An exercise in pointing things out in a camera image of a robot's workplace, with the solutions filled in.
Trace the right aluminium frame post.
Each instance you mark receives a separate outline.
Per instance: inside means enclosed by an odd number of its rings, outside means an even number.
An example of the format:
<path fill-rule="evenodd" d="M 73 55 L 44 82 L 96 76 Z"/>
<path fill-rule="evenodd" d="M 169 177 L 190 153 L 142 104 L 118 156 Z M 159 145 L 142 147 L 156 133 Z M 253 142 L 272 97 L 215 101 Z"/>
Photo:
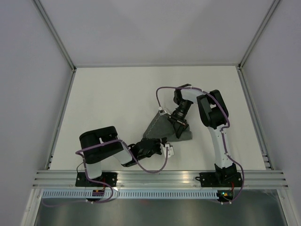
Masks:
<path fill-rule="evenodd" d="M 254 36 L 252 37 L 252 40 L 250 44 L 247 47 L 247 50 L 245 51 L 242 59 L 237 65 L 237 68 L 241 70 L 243 66 L 246 64 L 247 60 L 249 59 L 253 49 L 255 48 L 257 42 L 261 38 L 262 34 L 264 33 L 265 29 L 267 28 L 270 20 L 272 19 L 274 13 L 276 12 L 277 8 L 281 4 L 281 0 L 273 0 L 270 7 L 268 8 L 263 20 L 261 21 L 258 29 L 256 30 Z"/>

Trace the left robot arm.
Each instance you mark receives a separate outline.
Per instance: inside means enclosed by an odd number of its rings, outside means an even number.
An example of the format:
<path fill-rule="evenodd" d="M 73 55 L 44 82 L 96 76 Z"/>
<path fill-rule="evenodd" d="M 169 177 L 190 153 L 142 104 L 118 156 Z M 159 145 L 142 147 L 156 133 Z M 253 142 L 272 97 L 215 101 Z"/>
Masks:
<path fill-rule="evenodd" d="M 163 148 L 167 145 L 166 138 L 142 138 L 135 144 L 127 145 L 119 139 L 114 126 L 95 129 L 84 132 L 79 137 L 81 149 L 76 155 L 81 156 L 85 167 L 86 181 L 91 186 L 99 186 L 102 183 L 101 162 L 109 157 L 114 157 L 123 167 L 138 165 L 148 173 L 159 173 L 167 164 L 168 157 L 159 170 L 147 170 L 139 161 L 150 158 L 153 155 L 162 155 Z"/>

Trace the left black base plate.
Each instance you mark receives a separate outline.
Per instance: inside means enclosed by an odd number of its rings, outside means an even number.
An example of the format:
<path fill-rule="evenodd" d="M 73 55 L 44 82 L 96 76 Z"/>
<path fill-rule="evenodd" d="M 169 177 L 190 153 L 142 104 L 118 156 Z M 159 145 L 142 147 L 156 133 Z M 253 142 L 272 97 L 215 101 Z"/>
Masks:
<path fill-rule="evenodd" d="M 90 180 L 87 179 L 85 172 L 79 172 L 77 174 L 75 186 L 76 187 L 104 187 L 107 185 L 100 184 L 99 182 L 106 183 L 110 185 L 111 187 L 115 187 L 117 183 L 117 173 L 113 172 L 103 172 L 100 177 L 94 178 L 93 179 L 96 182 L 91 182 Z"/>

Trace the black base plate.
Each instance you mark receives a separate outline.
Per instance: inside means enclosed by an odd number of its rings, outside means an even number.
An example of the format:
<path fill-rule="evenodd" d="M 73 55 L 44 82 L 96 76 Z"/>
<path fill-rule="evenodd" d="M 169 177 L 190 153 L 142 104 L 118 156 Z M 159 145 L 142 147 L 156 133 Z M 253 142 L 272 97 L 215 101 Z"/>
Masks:
<path fill-rule="evenodd" d="M 100 184 L 99 182 L 106 183 L 110 185 L 111 187 L 115 187 L 117 183 L 117 173 L 113 172 L 103 172 L 100 177 L 94 178 L 93 179 L 96 182 L 91 182 L 90 180 L 87 179 L 85 172 L 79 172 L 77 174 L 75 186 L 76 187 L 104 187 L 107 185 Z"/>
<path fill-rule="evenodd" d="M 200 182 L 202 188 L 207 187 L 225 187 L 225 188 L 232 188 L 232 187 L 241 187 L 242 186 L 242 177 L 241 174 L 238 172 L 233 176 L 226 177 L 224 179 L 218 179 L 214 172 L 202 172 L 199 173 L 195 179 Z"/>

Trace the grey cloth napkin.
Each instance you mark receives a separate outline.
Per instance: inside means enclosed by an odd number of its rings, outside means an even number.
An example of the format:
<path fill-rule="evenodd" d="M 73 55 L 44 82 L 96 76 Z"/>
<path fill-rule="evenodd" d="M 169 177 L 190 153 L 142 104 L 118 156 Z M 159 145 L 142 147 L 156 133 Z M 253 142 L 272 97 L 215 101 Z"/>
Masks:
<path fill-rule="evenodd" d="M 177 138 L 172 124 L 168 121 L 168 116 L 169 114 L 160 115 L 157 112 L 144 132 L 143 138 L 166 138 L 168 142 L 192 140 L 193 136 L 190 127 Z"/>

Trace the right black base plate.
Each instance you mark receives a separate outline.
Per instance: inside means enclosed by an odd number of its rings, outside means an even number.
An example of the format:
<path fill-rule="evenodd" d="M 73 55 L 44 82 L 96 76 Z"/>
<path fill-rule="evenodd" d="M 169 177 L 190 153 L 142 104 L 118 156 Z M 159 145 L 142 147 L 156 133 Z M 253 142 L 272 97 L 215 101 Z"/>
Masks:
<path fill-rule="evenodd" d="M 225 187 L 225 188 L 232 188 L 232 187 L 241 187 L 242 186 L 242 177 L 241 174 L 238 172 L 233 176 L 226 177 L 224 179 L 218 179 L 214 172 L 202 172 L 199 173 L 195 179 L 200 182 L 202 188 L 207 187 Z"/>

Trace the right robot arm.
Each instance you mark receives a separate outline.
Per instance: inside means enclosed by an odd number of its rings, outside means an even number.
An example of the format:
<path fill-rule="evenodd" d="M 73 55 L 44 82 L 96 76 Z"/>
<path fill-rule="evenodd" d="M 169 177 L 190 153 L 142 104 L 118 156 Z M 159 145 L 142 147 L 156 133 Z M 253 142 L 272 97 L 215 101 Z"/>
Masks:
<path fill-rule="evenodd" d="M 202 187 L 239 187 L 243 185 L 242 174 L 237 171 L 239 164 L 235 162 L 229 152 L 226 129 L 230 127 L 229 112 L 220 91 L 201 91 L 190 84 L 176 87 L 174 102 L 178 107 L 168 117 L 172 124 L 176 138 L 180 138 L 188 128 L 185 119 L 192 104 L 198 105 L 200 119 L 208 128 L 214 147 L 214 173 L 203 173 L 196 180 Z"/>

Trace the aluminium frame post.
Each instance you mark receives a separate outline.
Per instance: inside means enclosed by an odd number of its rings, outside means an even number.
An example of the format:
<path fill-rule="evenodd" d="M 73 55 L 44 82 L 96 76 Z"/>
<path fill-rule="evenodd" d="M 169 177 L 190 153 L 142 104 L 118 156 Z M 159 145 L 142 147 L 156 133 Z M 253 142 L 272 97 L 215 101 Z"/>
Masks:
<path fill-rule="evenodd" d="M 36 7 L 40 17 L 42 18 L 42 20 L 44 21 L 47 29 L 49 30 L 50 34 L 52 35 L 52 37 L 55 40 L 56 45 L 58 46 L 61 54 L 63 55 L 63 58 L 65 59 L 65 61 L 67 62 L 68 66 L 70 67 L 71 71 L 74 72 L 76 70 L 76 66 L 73 63 L 67 49 L 65 48 L 57 30 L 55 29 L 51 18 L 49 17 L 48 13 L 46 12 L 42 2 L 40 0 L 32 0 L 34 6 Z"/>
<path fill-rule="evenodd" d="M 254 36 L 252 37 L 252 40 L 250 44 L 247 47 L 247 50 L 245 51 L 242 59 L 237 65 L 237 68 L 241 70 L 243 66 L 246 64 L 247 60 L 249 59 L 253 49 L 255 48 L 257 42 L 261 38 L 262 34 L 264 33 L 265 29 L 267 28 L 270 20 L 272 19 L 274 13 L 276 12 L 277 8 L 281 4 L 281 0 L 273 0 L 270 7 L 268 8 L 263 20 L 261 21 L 258 29 L 256 30 Z"/>

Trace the left aluminium frame post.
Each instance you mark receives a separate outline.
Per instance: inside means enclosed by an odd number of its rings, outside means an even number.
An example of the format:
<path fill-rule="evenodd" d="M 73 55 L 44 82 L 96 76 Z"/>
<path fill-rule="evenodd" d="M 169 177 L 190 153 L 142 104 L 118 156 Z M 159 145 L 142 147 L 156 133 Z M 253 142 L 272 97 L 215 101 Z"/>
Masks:
<path fill-rule="evenodd" d="M 56 45 L 58 46 L 61 54 L 63 55 L 63 58 L 65 59 L 65 61 L 67 62 L 68 66 L 70 67 L 71 71 L 74 72 L 76 70 L 76 66 L 73 63 L 67 49 L 65 48 L 57 30 L 55 29 L 51 18 L 49 17 L 48 13 L 46 12 L 42 2 L 40 0 L 32 0 L 34 6 L 36 7 L 40 17 L 42 18 L 42 20 L 44 21 L 47 29 L 49 30 L 50 34 L 52 35 L 52 37 L 55 40 Z"/>

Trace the aluminium front rail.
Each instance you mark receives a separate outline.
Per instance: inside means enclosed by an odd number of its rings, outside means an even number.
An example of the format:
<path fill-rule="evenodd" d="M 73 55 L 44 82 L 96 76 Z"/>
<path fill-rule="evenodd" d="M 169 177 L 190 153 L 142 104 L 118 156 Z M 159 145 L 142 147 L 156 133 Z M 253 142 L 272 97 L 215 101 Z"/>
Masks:
<path fill-rule="evenodd" d="M 148 174 L 144 171 L 116 171 L 118 188 L 125 189 L 198 189 L 195 179 L 198 171 L 162 171 Z M 246 170 L 244 189 L 287 189 L 285 175 L 279 170 Z M 32 188 L 74 188 L 77 172 L 74 170 L 40 170 L 34 176 Z"/>

